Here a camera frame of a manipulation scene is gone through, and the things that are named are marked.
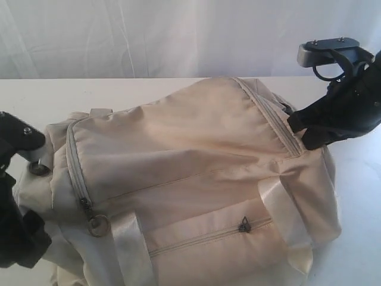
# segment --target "zipper pull tab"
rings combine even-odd
[[[238,227],[238,231],[239,232],[247,232],[247,233],[249,233],[251,231],[251,225],[250,225],[247,217],[244,217],[242,219],[242,222]]]
[[[110,230],[110,222],[108,218],[102,214],[94,215],[91,204],[87,198],[81,198],[79,200],[83,211],[88,219],[89,232],[93,237],[103,237]]]

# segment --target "bag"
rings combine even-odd
[[[48,125],[50,172],[26,170],[16,197],[46,222],[55,285],[221,285],[282,261],[307,274],[341,231],[335,168],[285,106],[257,79],[215,78]]]

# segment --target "zipper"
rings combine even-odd
[[[266,116],[266,119],[272,123],[271,125],[274,128],[274,131],[277,133],[278,137],[282,140],[283,144],[290,152],[292,156],[298,156],[302,153],[301,147],[299,146],[296,139],[291,134],[290,130],[284,124],[283,120],[279,115],[271,108],[268,102],[261,96],[258,96],[245,82],[238,78],[234,78],[238,84],[246,87],[247,91],[250,93],[249,96],[252,98],[255,105]]]
[[[219,239],[226,238],[226,237],[228,237],[230,235],[234,235],[234,234],[239,234],[239,233],[243,234],[244,232],[250,233],[254,229],[258,229],[258,228],[261,228],[265,225],[268,225],[269,223],[271,223],[271,221],[272,220],[270,218],[248,221],[248,219],[246,217],[244,217],[242,219],[242,222],[238,226],[233,226],[231,228],[227,228],[227,229],[224,229],[222,231],[216,231],[216,232],[213,232],[210,234],[202,235],[202,236],[197,237],[197,238],[193,238],[190,240],[184,240],[184,241],[181,241],[179,243],[170,244],[168,246],[149,251],[149,256],[155,257],[155,256],[161,255],[163,253],[168,253],[168,252],[176,251],[176,250],[183,249],[186,247],[207,243],[209,241],[219,240]]]
[[[77,153],[77,145],[74,139],[73,127],[82,120],[84,119],[74,121],[67,128],[66,158],[68,172],[79,206],[87,218],[90,234],[94,237],[103,237],[110,230],[110,221],[106,216],[95,214],[93,211],[92,201],[85,184],[85,179],[83,178]]]

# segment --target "fabric bag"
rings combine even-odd
[[[285,262],[306,275],[340,234],[335,167],[304,148],[257,79],[202,80],[126,111],[46,128],[38,176],[15,197],[39,213],[55,285],[223,285]]]

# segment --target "black mechanical part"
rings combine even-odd
[[[318,41],[317,46],[324,43],[322,48],[306,43],[305,48],[312,49],[309,52],[324,53],[309,54],[308,61],[318,59],[313,67],[338,63],[343,74],[331,80],[324,97],[288,118],[293,132],[306,129],[302,141],[308,150],[365,135],[381,123],[381,52],[373,57],[349,38],[344,41],[352,47],[337,48],[338,41],[333,40]]]
[[[0,111],[0,267],[17,263],[32,268],[51,244],[44,221],[34,211],[24,216],[17,207],[12,187],[15,179],[6,169],[16,153],[38,161],[45,137],[18,118]]]

